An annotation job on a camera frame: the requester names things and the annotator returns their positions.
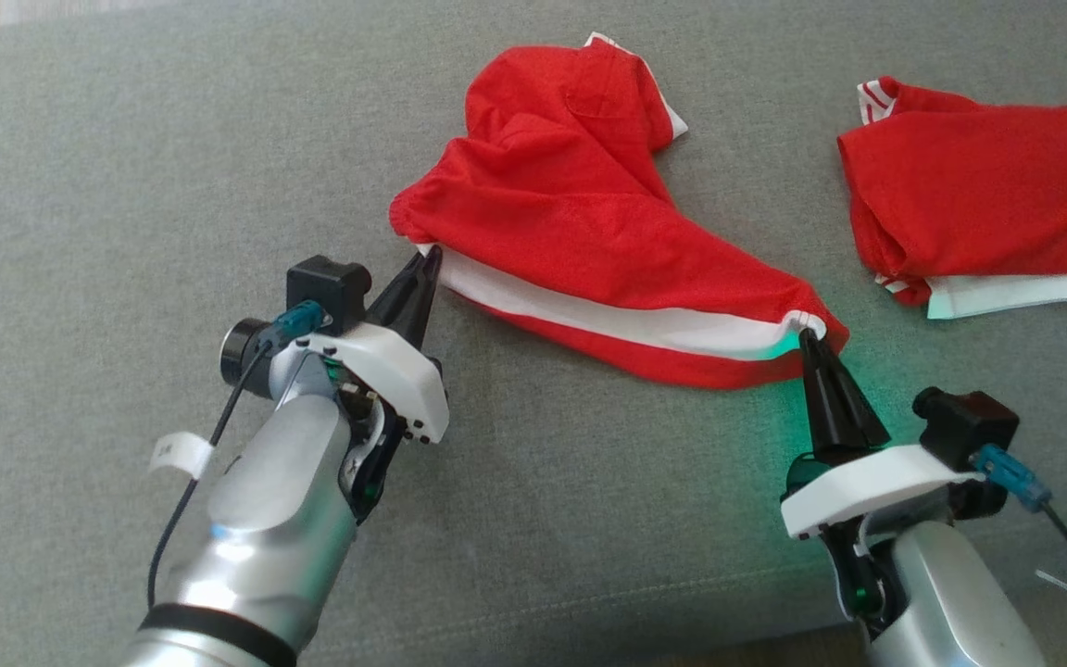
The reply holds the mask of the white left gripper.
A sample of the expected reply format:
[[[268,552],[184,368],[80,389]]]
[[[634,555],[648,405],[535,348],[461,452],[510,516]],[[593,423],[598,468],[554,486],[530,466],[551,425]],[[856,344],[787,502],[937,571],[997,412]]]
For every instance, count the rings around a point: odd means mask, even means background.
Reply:
[[[356,523],[381,501],[399,445],[440,443],[450,423],[441,368],[420,352],[441,269],[441,247],[416,252],[372,301],[368,322],[338,337],[297,337],[270,361],[280,407],[318,396],[350,432],[335,447],[337,483]]]

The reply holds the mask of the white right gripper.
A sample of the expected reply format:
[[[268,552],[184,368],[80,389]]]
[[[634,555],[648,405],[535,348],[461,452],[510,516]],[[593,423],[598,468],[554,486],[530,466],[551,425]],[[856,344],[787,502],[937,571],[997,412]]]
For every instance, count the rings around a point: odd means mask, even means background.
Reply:
[[[789,469],[789,537],[824,547],[839,612],[867,640],[982,640],[984,562],[960,531],[984,515],[982,474],[882,448],[892,435],[834,348],[798,339],[812,452]]]

